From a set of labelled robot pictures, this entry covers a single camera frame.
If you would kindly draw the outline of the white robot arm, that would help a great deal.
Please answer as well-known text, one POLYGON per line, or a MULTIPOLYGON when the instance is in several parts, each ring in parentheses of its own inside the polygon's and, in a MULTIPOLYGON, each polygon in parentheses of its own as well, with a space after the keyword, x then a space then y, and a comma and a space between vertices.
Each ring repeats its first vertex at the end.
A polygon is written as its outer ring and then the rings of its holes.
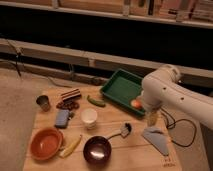
POLYGON ((141 102, 146 112, 169 103, 213 130, 213 98, 181 87, 179 69, 165 64, 147 74, 141 82, 141 102))

